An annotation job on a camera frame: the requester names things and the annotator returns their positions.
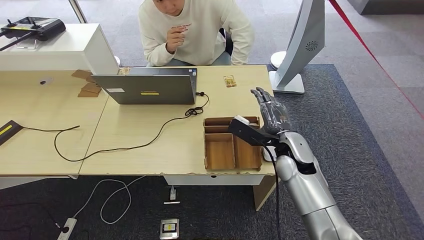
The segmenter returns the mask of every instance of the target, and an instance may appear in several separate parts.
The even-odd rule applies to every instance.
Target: gray laptop
[[[132,67],[128,75],[93,75],[118,104],[196,103],[197,68]]]

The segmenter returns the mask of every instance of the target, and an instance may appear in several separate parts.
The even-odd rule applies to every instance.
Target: robotic hand
[[[265,133],[249,127],[249,121],[240,116],[231,121],[228,129],[250,145],[275,147],[275,170],[303,219],[309,238],[362,240],[337,207],[308,142],[291,131],[286,107],[260,87],[251,92],[259,103]]]

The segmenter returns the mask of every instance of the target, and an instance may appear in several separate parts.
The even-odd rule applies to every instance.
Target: white cable
[[[128,189],[128,187],[131,185],[131,184],[133,184],[133,183],[135,183],[136,181],[138,181],[138,180],[140,180],[140,179],[142,179],[142,178],[144,178],[145,176],[141,176],[141,177],[139,177],[139,178],[137,178],[137,179],[135,179],[135,180],[133,180],[132,182],[130,182],[129,184],[125,184],[125,182],[123,182],[123,181],[120,181],[120,180],[116,180],[116,179],[103,179],[103,180],[101,180],[101,181],[99,181],[96,185],[95,185],[95,187],[94,187],[94,189],[93,189],[93,191],[91,192],[91,194],[90,194],[90,197],[88,198],[88,200],[85,202],[85,204],[84,204],[84,206],[82,206],[81,207],[81,209],[80,210],[78,210],[76,213],[75,213],[75,215],[73,215],[73,219],[87,206],[87,204],[90,202],[90,200],[92,199],[92,196],[93,196],[93,194],[94,194],[94,192],[96,191],[96,188],[97,188],[97,186],[100,184],[100,183],[102,183],[102,182],[117,182],[117,183],[121,183],[121,184],[123,184],[123,186],[124,187],[121,187],[120,189],[118,189],[118,190],[116,190],[116,191],[114,191],[107,199],[106,199],[106,201],[104,201],[104,203],[103,203],[103,206],[101,206],[101,209],[100,209],[100,218],[101,218],[101,220],[105,223],[105,224],[114,224],[114,223],[116,223],[116,222],[118,222],[119,220],[121,220],[121,218],[127,213],[127,211],[128,211],[128,209],[130,208],[130,206],[131,206],[131,193],[130,193],[130,190]],[[126,207],[126,209],[125,209],[125,211],[122,213],[122,215],[120,216],[120,217],[118,217],[118,219],[116,219],[115,221],[112,221],[112,222],[109,222],[109,221],[106,221],[104,218],[103,218],[103,208],[105,207],[105,205],[106,205],[106,203],[109,201],[109,199],[111,199],[111,197],[113,196],[113,195],[115,195],[117,192],[119,192],[119,191],[121,191],[121,190],[126,190],[127,192],[128,192],[128,196],[129,196],[129,201],[128,201],[128,206]]]

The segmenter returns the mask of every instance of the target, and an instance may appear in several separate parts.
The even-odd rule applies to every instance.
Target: cardboard tray
[[[259,117],[245,117],[254,128],[260,127]],[[228,132],[233,117],[205,118],[204,166],[207,170],[261,169],[260,146],[251,146],[241,138]]]

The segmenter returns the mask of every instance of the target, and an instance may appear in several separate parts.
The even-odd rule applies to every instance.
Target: jeans
[[[212,62],[211,66],[226,66],[231,65],[231,56],[228,54],[228,52],[224,51],[214,62]],[[180,61],[177,59],[172,59],[170,62],[168,62],[164,67],[175,67],[175,66],[193,66],[190,63],[187,63],[185,61]],[[153,67],[152,64],[149,62],[147,64],[148,68]]]

